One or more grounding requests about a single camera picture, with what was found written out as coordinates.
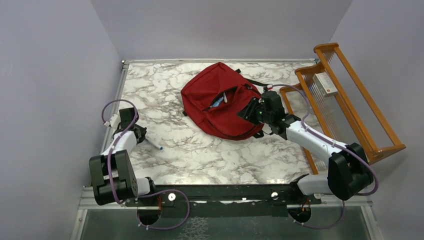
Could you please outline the light blue highlighter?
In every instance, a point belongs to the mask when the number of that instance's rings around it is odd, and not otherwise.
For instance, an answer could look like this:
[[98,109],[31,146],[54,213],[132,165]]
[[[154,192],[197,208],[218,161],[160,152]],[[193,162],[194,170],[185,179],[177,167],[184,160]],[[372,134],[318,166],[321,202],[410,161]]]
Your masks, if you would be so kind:
[[210,108],[216,108],[218,107],[222,102],[224,101],[224,97],[220,97],[215,99],[215,101],[209,106]]

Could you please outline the red backpack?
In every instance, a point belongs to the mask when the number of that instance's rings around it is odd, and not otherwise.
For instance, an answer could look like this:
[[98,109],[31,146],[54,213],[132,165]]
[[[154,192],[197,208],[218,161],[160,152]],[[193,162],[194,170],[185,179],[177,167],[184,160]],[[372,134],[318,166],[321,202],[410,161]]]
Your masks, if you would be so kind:
[[[226,93],[228,103],[210,105]],[[214,63],[194,78],[180,92],[183,113],[206,134],[240,141],[264,137],[263,124],[254,125],[240,117],[240,112],[253,98],[261,94],[247,78],[222,62]]]

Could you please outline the blue capped pen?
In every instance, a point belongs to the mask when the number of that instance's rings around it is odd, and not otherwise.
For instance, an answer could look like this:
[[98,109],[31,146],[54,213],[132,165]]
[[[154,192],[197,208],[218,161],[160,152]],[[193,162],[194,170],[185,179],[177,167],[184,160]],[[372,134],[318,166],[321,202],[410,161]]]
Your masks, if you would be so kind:
[[149,142],[152,146],[154,146],[155,148],[157,148],[158,150],[162,151],[164,148],[157,142],[146,138],[146,141]]

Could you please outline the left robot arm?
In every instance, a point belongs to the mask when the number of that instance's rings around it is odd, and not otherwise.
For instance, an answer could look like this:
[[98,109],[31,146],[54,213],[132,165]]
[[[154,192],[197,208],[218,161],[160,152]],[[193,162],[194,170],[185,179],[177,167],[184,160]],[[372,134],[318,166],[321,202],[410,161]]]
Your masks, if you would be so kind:
[[136,178],[130,160],[132,149],[146,139],[147,129],[132,124],[139,119],[134,108],[119,110],[119,117],[112,143],[88,162],[94,199],[102,206],[138,197],[144,205],[152,205],[157,200],[154,182],[150,177]]

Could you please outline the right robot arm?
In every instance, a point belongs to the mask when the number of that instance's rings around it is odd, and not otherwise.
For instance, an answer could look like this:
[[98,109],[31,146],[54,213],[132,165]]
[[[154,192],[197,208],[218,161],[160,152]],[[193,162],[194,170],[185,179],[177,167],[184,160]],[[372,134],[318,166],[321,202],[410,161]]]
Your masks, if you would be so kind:
[[324,161],[326,174],[300,177],[288,190],[289,199],[296,204],[314,194],[334,195],[347,201],[361,195],[369,185],[377,184],[362,146],[332,139],[315,131],[304,119],[286,113],[275,91],[253,97],[237,116],[254,125],[267,124],[273,134],[300,145]]

